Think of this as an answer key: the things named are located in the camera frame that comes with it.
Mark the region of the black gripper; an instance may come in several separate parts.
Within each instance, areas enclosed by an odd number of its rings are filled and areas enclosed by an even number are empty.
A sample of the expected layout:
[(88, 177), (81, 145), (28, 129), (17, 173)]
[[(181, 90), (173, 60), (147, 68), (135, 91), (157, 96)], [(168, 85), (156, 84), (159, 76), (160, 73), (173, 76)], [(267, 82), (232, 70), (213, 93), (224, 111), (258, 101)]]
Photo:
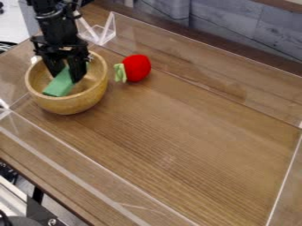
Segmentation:
[(68, 63), (70, 80), (77, 83), (87, 74), (87, 42), (78, 37), (76, 11), (78, 3), (30, 3), (41, 34), (30, 38), (34, 53), (42, 58), (54, 78)]

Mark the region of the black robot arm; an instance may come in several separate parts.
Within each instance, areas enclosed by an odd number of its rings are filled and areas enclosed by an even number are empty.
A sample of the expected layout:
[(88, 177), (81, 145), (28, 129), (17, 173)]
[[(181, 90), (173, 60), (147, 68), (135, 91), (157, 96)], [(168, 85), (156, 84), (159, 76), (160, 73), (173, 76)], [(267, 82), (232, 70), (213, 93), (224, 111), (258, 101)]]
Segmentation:
[(88, 43), (78, 37), (76, 20), (77, 3), (66, 0), (25, 0), (33, 8), (41, 35), (30, 37), (34, 53), (42, 58), (50, 75), (56, 77), (68, 66), (73, 83), (87, 74)]

